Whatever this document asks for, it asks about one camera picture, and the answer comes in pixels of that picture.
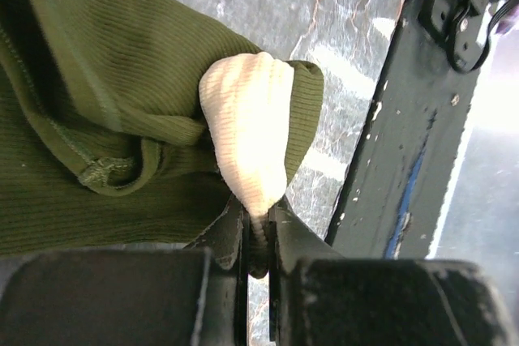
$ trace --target black metal frame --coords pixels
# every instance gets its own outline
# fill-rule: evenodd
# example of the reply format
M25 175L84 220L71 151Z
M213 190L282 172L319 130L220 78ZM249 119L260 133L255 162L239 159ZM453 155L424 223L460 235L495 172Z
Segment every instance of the black metal frame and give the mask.
M489 0L406 0L326 242L351 258L424 258L485 49Z
M2 345L247 345L249 226L235 199L186 250L42 255L0 302ZM348 260L285 201L269 213L271 339L280 346L518 344L467 263Z

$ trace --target ribbed knit fabric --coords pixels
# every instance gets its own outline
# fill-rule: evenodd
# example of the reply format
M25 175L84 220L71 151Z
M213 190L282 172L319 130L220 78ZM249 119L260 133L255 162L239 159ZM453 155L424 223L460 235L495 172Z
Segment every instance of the ribbed knit fabric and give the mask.
M192 239L229 197L198 83L258 52L174 0L0 0L0 254ZM323 80L289 64L290 180Z

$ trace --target metal bracket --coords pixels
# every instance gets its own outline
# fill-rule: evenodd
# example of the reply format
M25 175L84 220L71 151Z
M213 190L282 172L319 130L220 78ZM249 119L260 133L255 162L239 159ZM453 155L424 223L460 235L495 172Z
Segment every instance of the metal bracket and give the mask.
M470 71L478 63L482 48L477 44L483 16L490 0L424 0L419 21L438 45L458 64Z

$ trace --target marble floor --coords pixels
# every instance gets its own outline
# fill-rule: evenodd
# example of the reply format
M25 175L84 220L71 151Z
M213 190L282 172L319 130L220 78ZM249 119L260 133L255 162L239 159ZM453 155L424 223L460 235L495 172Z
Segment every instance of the marble floor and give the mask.
M179 0L281 59L306 59L326 77L315 142L288 197L321 237L362 129L403 0ZM250 345L268 342L267 279L251 281Z

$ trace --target white ribbed sock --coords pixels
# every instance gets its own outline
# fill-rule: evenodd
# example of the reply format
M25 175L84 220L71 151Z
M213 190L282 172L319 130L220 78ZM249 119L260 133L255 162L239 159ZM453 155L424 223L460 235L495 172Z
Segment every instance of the white ribbed sock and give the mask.
M268 209L286 191L293 81L290 65L259 53L215 62L199 84L221 175L257 233Z

